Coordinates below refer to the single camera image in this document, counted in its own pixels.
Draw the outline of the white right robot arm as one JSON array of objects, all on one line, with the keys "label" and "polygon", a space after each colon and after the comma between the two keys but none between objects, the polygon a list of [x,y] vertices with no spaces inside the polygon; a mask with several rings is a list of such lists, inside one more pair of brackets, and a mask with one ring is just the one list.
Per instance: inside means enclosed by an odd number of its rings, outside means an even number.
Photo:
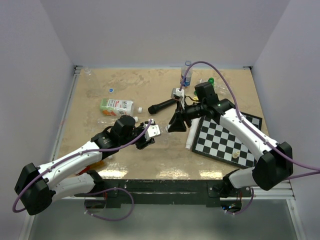
[{"label": "white right robot arm", "polygon": [[278,143],[264,135],[231,101],[220,100],[210,83],[197,84],[195,91],[199,102],[188,105],[184,89],[173,88],[171,97],[176,102],[176,110],[168,124],[168,132],[186,132],[193,119],[208,117],[235,135],[257,161],[254,167],[225,175],[220,188],[222,195],[233,197],[243,187],[260,187],[268,191],[293,174],[293,163],[289,161],[293,151],[287,142]]}]

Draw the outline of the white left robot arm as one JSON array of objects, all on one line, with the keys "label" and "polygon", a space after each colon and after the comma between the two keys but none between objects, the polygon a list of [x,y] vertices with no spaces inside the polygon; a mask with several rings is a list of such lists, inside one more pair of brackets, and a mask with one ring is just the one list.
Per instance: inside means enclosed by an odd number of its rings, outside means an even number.
[{"label": "white left robot arm", "polygon": [[34,163],[25,165],[14,187],[17,198],[12,211],[27,211],[32,216],[64,197],[77,194],[99,196],[104,190],[99,174],[80,172],[130,145],[142,150],[160,135],[160,128],[153,119],[136,126],[133,117],[123,115],[114,125],[106,127],[73,152],[39,166]]}]

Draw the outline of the clear plastic bottle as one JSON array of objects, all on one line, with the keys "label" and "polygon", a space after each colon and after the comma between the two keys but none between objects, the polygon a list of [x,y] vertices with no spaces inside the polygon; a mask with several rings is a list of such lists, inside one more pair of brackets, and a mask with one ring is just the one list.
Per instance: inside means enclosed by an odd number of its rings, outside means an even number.
[{"label": "clear plastic bottle", "polygon": [[169,132],[169,125],[164,125],[160,127],[161,135],[162,136],[169,136],[171,133]]}]

